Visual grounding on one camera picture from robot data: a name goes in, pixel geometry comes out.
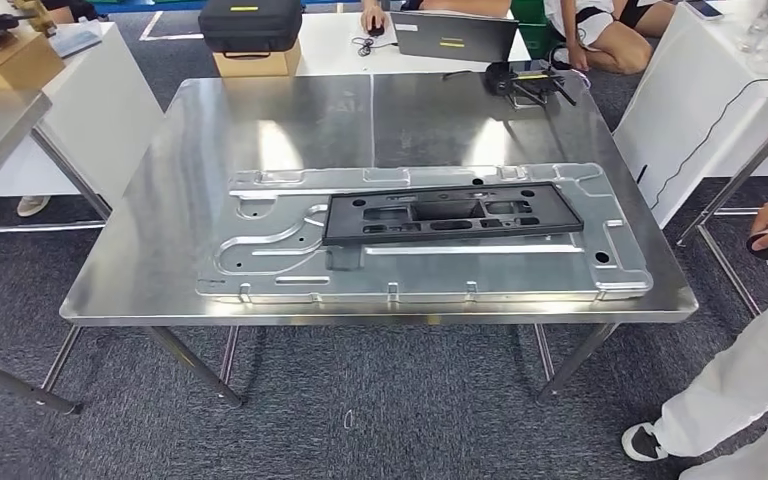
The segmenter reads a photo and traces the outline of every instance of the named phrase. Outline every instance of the gray laptop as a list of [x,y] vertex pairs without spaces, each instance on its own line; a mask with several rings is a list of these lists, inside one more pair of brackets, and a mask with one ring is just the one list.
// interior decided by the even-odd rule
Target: gray laptop
[[430,13],[393,12],[399,51],[404,55],[475,62],[508,60],[519,22]]

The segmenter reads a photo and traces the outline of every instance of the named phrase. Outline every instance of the mouse cable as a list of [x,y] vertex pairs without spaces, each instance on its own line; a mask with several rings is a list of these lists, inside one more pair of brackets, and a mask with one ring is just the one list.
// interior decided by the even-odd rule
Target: mouse cable
[[[693,155],[696,154],[696,152],[699,151],[700,148],[702,148],[703,145],[705,145],[705,142],[708,141],[709,138],[711,138],[711,134],[714,132],[714,127],[717,126],[718,123],[723,119],[723,117],[726,116],[726,112],[728,111],[728,107],[731,106],[732,103],[736,102],[738,98],[740,98],[741,95],[743,95],[743,92],[746,91],[747,88],[749,88],[753,83],[760,83],[760,82],[768,82],[768,78],[756,78],[755,80],[752,80],[751,82],[747,83],[743,86],[743,88],[740,89],[739,92],[737,92],[737,95],[735,95],[731,100],[729,100],[726,103],[726,106],[723,107],[722,113],[720,113],[720,116],[717,118],[717,120],[714,121],[714,123],[711,124],[711,127],[708,128],[708,133],[705,134],[705,138],[702,139],[701,142],[699,142],[698,145],[696,145],[696,148],[694,148],[688,156],[684,158],[684,160],[681,161],[681,163],[678,165],[678,170],[676,173],[674,173],[672,176],[667,178],[664,181],[664,185],[661,186],[661,189],[658,190],[658,193],[655,194],[655,203],[652,204],[651,207],[649,207],[649,210],[654,210],[655,207],[658,206],[658,204],[661,202],[661,194],[664,193],[664,190],[667,189],[667,185],[672,181],[674,178],[679,176],[681,174],[681,170],[684,168],[684,165],[690,161],[691,158],[693,158]],[[640,180],[643,179],[643,176],[640,175],[638,178],[638,183],[640,183]]]
[[361,57],[365,57],[372,53],[373,48],[381,48],[381,47],[389,47],[398,45],[398,42],[393,43],[385,43],[384,45],[375,45],[375,39],[370,38],[363,38],[363,37],[355,37],[352,39],[352,43],[355,45],[360,45],[361,47],[358,49],[358,55]]

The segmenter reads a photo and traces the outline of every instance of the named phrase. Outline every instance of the metal plate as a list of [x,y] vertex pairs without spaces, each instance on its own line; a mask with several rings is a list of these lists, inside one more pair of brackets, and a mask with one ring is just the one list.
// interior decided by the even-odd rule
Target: metal plate
[[[325,247],[338,192],[552,181],[584,231]],[[643,295],[644,257],[596,164],[241,172],[201,260],[197,291],[246,303],[593,301]]]

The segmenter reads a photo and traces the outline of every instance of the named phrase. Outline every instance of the black case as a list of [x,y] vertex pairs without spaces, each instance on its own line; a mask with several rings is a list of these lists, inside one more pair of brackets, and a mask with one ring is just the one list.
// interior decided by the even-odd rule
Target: black case
[[204,41],[217,53],[286,52],[301,27],[299,0],[208,0],[199,13]]

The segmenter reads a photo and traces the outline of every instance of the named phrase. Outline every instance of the white table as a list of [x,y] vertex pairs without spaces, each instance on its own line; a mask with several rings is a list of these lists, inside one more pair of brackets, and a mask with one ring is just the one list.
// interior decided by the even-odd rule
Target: white table
[[[101,29],[102,42],[66,59],[66,68],[43,88],[52,107],[39,129],[115,208],[163,111],[116,24]],[[30,138],[0,170],[0,197],[77,193]]]
[[[304,16],[299,42],[302,60],[296,75],[356,75],[358,73],[429,73],[473,70],[483,72],[487,63],[402,55],[397,46],[374,48],[367,57],[358,55],[354,37],[367,37],[360,25],[360,13],[311,13]],[[393,22],[387,22],[378,45],[396,41]],[[517,31],[509,60],[530,60],[528,49]]]
[[[614,140],[663,228],[705,177],[731,177],[768,138],[768,82],[749,86],[702,142],[726,103],[764,78],[736,47],[760,6],[747,0],[712,4],[725,18],[700,19],[679,4]],[[754,175],[768,175],[768,159]]]

